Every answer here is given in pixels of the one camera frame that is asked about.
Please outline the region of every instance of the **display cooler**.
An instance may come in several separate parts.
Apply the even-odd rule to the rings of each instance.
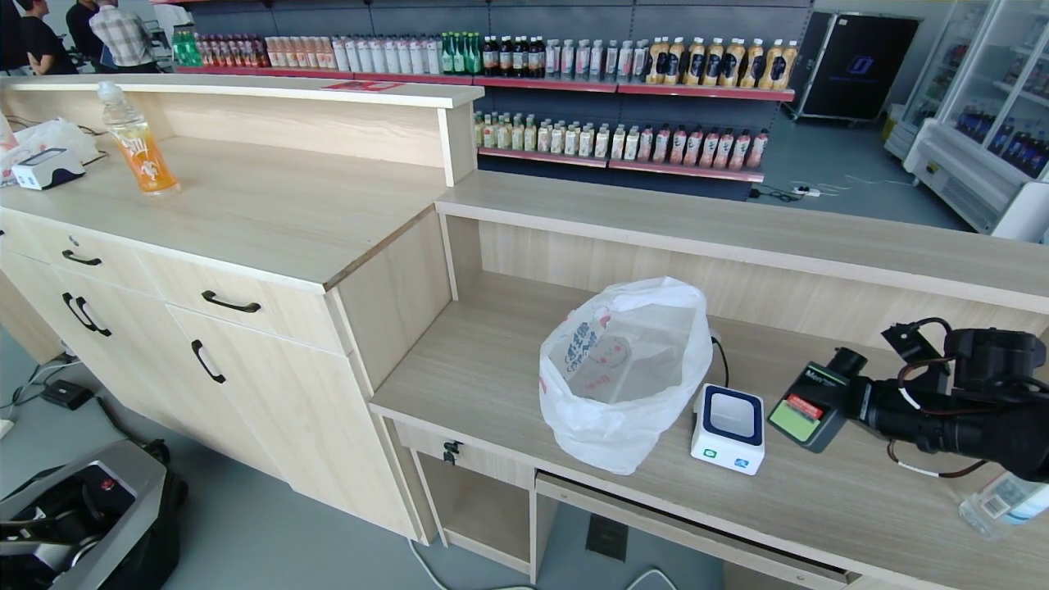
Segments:
[[[951,3],[950,14],[918,77],[918,84],[907,99],[903,117],[897,121],[885,142],[885,149],[896,157],[906,157],[922,121],[936,117],[959,68],[969,55],[969,46],[984,24],[990,4],[989,0],[956,0]]]
[[[903,167],[979,232],[1036,241],[1049,226],[1049,2],[992,3]]]
[[[878,119],[919,23],[890,15],[813,13],[791,75],[797,92],[784,105],[791,119]]]

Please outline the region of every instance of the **glass door refrigerator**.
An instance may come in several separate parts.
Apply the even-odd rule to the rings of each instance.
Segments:
[[[968,49],[990,13],[991,0],[956,0],[951,3],[936,48],[929,54],[904,107],[903,118],[885,142],[890,153],[903,160],[914,144],[922,121],[936,117]]]
[[[903,168],[981,233],[1037,241],[1049,226],[1049,2],[1000,0]]]

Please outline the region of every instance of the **white plastic bag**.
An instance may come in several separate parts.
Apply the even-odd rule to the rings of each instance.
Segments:
[[[673,424],[710,367],[707,300],[663,277],[613,285],[539,349],[539,405],[576,459],[628,476]]]

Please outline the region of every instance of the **cabinet door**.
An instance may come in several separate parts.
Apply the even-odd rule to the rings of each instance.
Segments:
[[[415,536],[349,359],[169,309],[296,491]]]
[[[184,435],[281,479],[218,383],[197,362],[194,346],[163,301],[79,274],[57,272],[84,298],[90,321],[112,333],[111,338],[120,338],[125,366],[155,393],[158,403],[151,408],[153,414],[175,417],[173,427]]]
[[[44,321],[121,403],[166,426],[177,425],[173,417],[155,412],[157,401],[123,358],[121,336],[107,338],[92,331],[88,320],[77,309],[76,296],[49,265],[4,252],[0,257],[0,268]]]

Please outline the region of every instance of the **gray floor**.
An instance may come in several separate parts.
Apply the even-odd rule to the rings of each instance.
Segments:
[[[0,330],[2,403],[9,401],[35,364]],[[70,367],[62,377],[98,386],[83,366]],[[0,416],[7,416],[7,410],[0,410]],[[401,536],[299,496],[284,483],[131,412],[125,409],[121,416],[135,434],[164,438],[172,451],[172,469],[190,485],[180,514],[181,560],[166,589],[433,588]],[[121,438],[94,402],[69,412],[37,399],[18,407],[14,420],[15,427],[0,440],[0,497],[44,468]],[[723,586],[720,561],[637,530],[629,533],[626,563],[587,552],[583,549],[587,522],[582,511],[568,506],[558,510],[539,588],[618,590],[651,565],[682,590]],[[421,552],[451,588],[528,582],[523,574],[456,547],[435,545],[422,547]],[[665,589],[654,576],[636,588]]]
[[[764,166],[765,183],[778,189],[807,184],[822,190],[825,187],[816,186],[821,183],[842,188],[826,187],[838,194],[796,203],[770,196],[762,196],[757,203],[971,231],[926,187],[911,186],[913,176],[882,147],[880,123],[850,128],[836,121],[792,122],[780,113]],[[864,184],[847,175],[877,184]]]

